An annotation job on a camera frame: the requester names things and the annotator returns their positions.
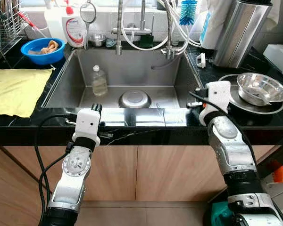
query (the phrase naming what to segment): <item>blue plastic basin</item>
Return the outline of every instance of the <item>blue plastic basin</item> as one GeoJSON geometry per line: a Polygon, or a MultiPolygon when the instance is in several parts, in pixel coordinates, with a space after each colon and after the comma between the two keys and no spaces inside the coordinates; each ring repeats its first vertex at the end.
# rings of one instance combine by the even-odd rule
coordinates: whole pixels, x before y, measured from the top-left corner
{"type": "Polygon", "coordinates": [[[21,52],[28,56],[31,61],[33,61],[37,65],[50,65],[55,62],[60,61],[64,57],[64,49],[65,49],[65,43],[61,39],[57,38],[41,38],[41,39],[35,39],[33,41],[30,41],[26,44],[24,44],[21,47],[21,52]],[[54,40],[58,43],[58,49],[52,53],[48,54],[29,54],[28,51],[40,51],[43,47],[47,47],[50,40],[54,40]]]}

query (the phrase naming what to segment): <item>black countertop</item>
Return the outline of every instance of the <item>black countertop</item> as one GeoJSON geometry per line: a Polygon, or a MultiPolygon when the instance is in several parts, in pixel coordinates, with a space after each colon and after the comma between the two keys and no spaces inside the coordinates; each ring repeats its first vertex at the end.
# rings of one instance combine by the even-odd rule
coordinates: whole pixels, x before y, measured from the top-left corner
{"type": "MultiPolygon", "coordinates": [[[[50,68],[35,65],[27,57],[22,56],[20,53],[22,44],[16,45],[7,55],[7,60],[13,68],[50,68]]],[[[203,86],[208,82],[217,81],[226,74],[242,72],[263,73],[283,84],[281,73],[255,50],[250,52],[240,69],[214,67],[210,63],[210,52],[206,52],[206,68],[197,68],[195,59],[200,52],[200,49],[193,47],[187,49],[187,56],[203,86]]],[[[64,62],[65,59],[53,65],[56,71],[52,73],[47,82],[30,118],[0,115],[0,145],[32,145],[34,132],[44,118],[66,111],[74,113],[79,111],[79,108],[41,107],[64,62]]],[[[0,60],[0,69],[5,68],[8,68],[8,65],[0,60]]],[[[208,145],[207,129],[199,123],[199,112],[199,109],[185,108],[104,108],[99,131],[109,132],[113,134],[113,138],[100,137],[101,144],[208,145]]],[[[242,126],[254,145],[277,144],[283,138],[283,110],[273,115],[254,115],[230,105],[229,114],[242,126]]],[[[71,139],[73,132],[74,126],[65,124],[65,119],[52,119],[40,132],[40,145],[65,145],[71,139]]]]}

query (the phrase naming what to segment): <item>dish rack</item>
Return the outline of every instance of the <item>dish rack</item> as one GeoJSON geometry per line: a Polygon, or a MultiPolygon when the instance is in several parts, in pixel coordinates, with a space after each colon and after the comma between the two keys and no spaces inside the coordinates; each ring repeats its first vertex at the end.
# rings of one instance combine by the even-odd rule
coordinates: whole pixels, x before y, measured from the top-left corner
{"type": "Polygon", "coordinates": [[[19,16],[20,7],[21,0],[0,0],[0,59],[25,36],[27,24],[19,16]]]}

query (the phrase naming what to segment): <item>kitchen sink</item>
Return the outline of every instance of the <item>kitchen sink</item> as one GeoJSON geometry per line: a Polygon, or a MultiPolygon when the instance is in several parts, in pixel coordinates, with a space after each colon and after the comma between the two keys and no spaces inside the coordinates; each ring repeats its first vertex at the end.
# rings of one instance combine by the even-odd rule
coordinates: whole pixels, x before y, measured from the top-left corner
{"type": "Polygon", "coordinates": [[[100,103],[104,108],[119,108],[119,98],[129,90],[141,90],[151,99],[150,108],[185,108],[194,98],[189,90],[200,87],[188,57],[166,60],[156,51],[74,50],[42,107],[90,107],[100,103]],[[92,92],[92,68],[99,65],[107,73],[108,93],[96,97],[92,92]]]}

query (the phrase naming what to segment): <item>cabinet door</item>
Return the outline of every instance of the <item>cabinet door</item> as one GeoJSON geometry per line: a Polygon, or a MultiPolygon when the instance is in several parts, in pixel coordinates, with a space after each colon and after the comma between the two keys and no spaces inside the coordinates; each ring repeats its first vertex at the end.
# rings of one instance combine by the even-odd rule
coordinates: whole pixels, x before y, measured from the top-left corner
{"type": "Polygon", "coordinates": [[[225,188],[210,146],[139,146],[137,166],[139,201],[208,201],[225,188]]]}
{"type": "MultiPolygon", "coordinates": [[[[6,146],[24,167],[39,178],[41,170],[33,147],[6,146]]],[[[40,153],[47,166],[60,157],[63,146],[41,146],[40,153]]],[[[47,173],[51,190],[62,174],[62,161],[47,173]]],[[[92,155],[92,169],[86,179],[84,200],[135,200],[137,146],[100,146],[92,155]]]]}
{"type": "Polygon", "coordinates": [[[38,225],[37,182],[0,150],[0,226],[38,225]]]}

